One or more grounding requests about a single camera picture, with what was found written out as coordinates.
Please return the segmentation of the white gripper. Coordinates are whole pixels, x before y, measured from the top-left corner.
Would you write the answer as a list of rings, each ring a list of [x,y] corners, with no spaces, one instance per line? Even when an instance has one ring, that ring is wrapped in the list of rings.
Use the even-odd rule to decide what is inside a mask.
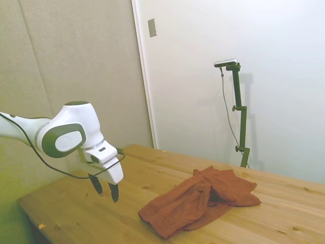
[[[121,163],[117,157],[105,163],[86,163],[81,162],[81,169],[89,173],[89,179],[96,190],[96,192],[101,195],[103,193],[102,185],[98,178],[107,181],[109,183],[109,188],[111,191],[111,197],[114,203],[119,200],[119,187],[118,183],[123,179],[123,171]]]

